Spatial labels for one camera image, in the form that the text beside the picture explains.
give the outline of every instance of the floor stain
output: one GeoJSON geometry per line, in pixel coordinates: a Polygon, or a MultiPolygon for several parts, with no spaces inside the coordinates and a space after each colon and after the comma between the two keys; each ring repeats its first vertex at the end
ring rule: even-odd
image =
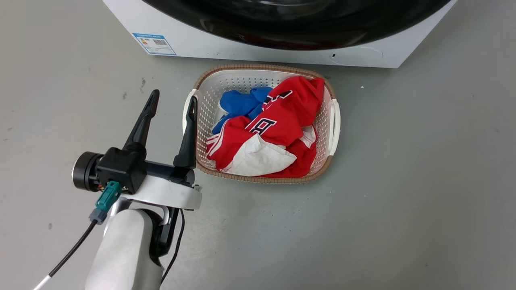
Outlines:
{"type": "Polygon", "coordinates": [[[145,83],[146,83],[146,82],[147,82],[147,81],[145,80],[145,78],[143,78],[143,77],[142,77],[142,78],[141,78],[141,87],[140,87],[140,92],[141,92],[141,93],[143,93],[143,87],[145,86],[145,83]]]}

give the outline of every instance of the brown basket rim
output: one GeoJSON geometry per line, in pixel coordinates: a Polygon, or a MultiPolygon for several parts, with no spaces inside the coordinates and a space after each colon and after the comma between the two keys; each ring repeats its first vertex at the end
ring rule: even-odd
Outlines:
{"type": "MultiPolygon", "coordinates": [[[[199,79],[197,80],[197,82],[195,83],[193,88],[198,90],[201,87],[201,84],[203,83],[203,81],[206,80],[210,75],[212,75],[216,72],[227,71],[227,70],[269,70],[269,71],[296,73],[296,74],[301,74],[301,75],[306,75],[306,76],[311,76],[311,77],[320,77],[320,78],[324,79],[325,86],[328,89],[328,92],[330,93],[330,98],[336,99],[335,91],[333,90],[333,87],[330,85],[328,80],[325,77],[323,77],[321,74],[318,74],[318,73],[310,71],[310,70],[305,70],[305,69],[298,69],[298,68],[292,68],[292,67],[287,67],[287,66],[278,66],[278,65],[267,65],[267,64],[260,64],[260,63],[243,63],[243,64],[239,64],[239,65],[222,65],[222,66],[217,66],[217,67],[211,68],[211,69],[207,70],[206,72],[204,72],[199,77],[199,79]]],[[[200,157],[203,156],[202,155],[203,153],[201,153],[201,152],[199,152],[199,150],[197,150],[197,145],[196,145],[196,154],[197,154],[197,156],[200,156],[200,157]]],[[[315,180],[319,176],[321,176],[330,166],[332,159],[333,159],[333,156],[331,156],[331,155],[328,156],[326,158],[324,165],[317,172],[315,172],[311,176],[302,177],[302,178],[263,178],[263,177],[255,177],[255,176],[241,176],[241,175],[229,174],[229,173],[224,173],[224,172],[220,172],[217,170],[209,169],[209,168],[206,168],[205,166],[203,166],[202,164],[200,164],[199,162],[197,162],[197,168],[199,168],[202,172],[209,174],[209,175],[213,175],[213,176],[217,176],[217,177],[221,177],[221,178],[225,178],[225,179],[246,181],[246,182],[269,183],[269,184],[304,183],[304,182],[309,182],[309,181],[315,180]]]]}

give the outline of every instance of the laundry basket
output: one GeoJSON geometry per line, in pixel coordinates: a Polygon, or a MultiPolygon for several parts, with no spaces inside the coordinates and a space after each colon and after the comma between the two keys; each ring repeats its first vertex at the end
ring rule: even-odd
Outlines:
{"type": "Polygon", "coordinates": [[[183,111],[183,132],[186,128],[186,113],[192,96],[197,97],[197,168],[214,176],[258,183],[302,183],[312,181],[328,169],[333,154],[337,149],[338,136],[341,127],[341,114],[333,88],[325,80],[324,101],[315,119],[317,155],[310,172],[302,178],[262,178],[241,176],[217,171],[215,162],[206,158],[206,140],[212,135],[212,127],[219,120],[216,117],[218,103],[222,94],[237,90],[249,93],[254,87],[275,87],[283,80],[302,75],[307,79],[323,77],[309,70],[290,68],[276,65],[226,65],[210,69],[196,82],[188,95],[183,111]]]}

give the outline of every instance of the black cable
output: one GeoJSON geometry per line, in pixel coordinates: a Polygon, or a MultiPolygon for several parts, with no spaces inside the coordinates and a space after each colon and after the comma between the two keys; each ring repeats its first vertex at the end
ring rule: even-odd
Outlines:
{"type": "Polygon", "coordinates": [[[61,262],[59,262],[59,264],[57,264],[57,266],[52,270],[50,271],[49,273],[49,276],[52,277],[55,273],[57,273],[57,271],[59,271],[59,269],[68,261],[68,259],[73,255],[73,253],[75,253],[75,251],[80,247],[80,245],[84,242],[84,240],[86,240],[86,238],[88,237],[88,235],[91,233],[91,230],[93,230],[93,228],[95,227],[97,221],[94,220],[91,222],[90,226],[88,227],[88,229],[86,230],[86,232],[84,232],[83,236],[80,237],[80,239],[77,241],[77,243],[75,244],[75,246],[73,246],[73,248],[70,250],[70,252],[68,252],[68,254],[66,254],[66,256],[64,256],[63,260],[61,260],[61,262]]]}
{"type": "Polygon", "coordinates": [[[165,271],[165,274],[163,274],[162,284],[163,284],[163,281],[165,280],[165,277],[168,274],[168,271],[170,271],[170,268],[172,268],[172,265],[174,264],[175,259],[178,257],[179,246],[181,245],[181,238],[183,237],[183,232],[185,231],[185,214],[183,214],[183,209],[180,209],[180,211],[181,211],[181,218],[183,219],[183,221],[181,223],[181,230],[179,231],[178,242],[175,244],[174,256],[172,257],[172,260],[168,264],[168,267],[167,267],[167,270],[165,271]]]}

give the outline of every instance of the blue cloth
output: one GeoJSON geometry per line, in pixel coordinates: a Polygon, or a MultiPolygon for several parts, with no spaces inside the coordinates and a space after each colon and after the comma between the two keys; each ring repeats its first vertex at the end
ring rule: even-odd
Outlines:
{"type": "Polygon", "coordinates": [[[272,88],[265,87],[253,88],[249,94],[242,94],[235,90],[225,92],[219,105],[228,114],[220,118],[217,125],[213,127],[212,133],[219,134],[224,122],[231,118],[246,116],[254,120],[262,112],[262,105],[270,91],[272,91],[272,88]]]}

